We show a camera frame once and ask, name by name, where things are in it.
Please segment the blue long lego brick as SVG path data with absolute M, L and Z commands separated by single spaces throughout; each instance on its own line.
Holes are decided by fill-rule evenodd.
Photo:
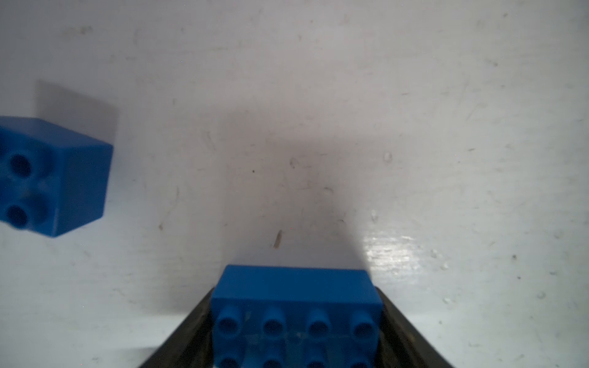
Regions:
M 365 270 L 228 265 L 211 311 L 216 367 L 373 367 L 383 302 Z

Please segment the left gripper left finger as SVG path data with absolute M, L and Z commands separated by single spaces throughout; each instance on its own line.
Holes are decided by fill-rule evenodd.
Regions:
M 214 288 L 139 368 L 213 367 L 213 291 Z

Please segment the blue small lego brick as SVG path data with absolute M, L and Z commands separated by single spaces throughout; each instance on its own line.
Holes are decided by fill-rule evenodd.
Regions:
M 101 218 L 114 148 L 30 117 L 1 118 L 1 221 L 58 237 Z

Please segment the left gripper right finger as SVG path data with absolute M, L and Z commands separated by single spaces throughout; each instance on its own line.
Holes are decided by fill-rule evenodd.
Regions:
M 376 287 L 383 302 L 374 366 L 379 368 L 453 368 Z

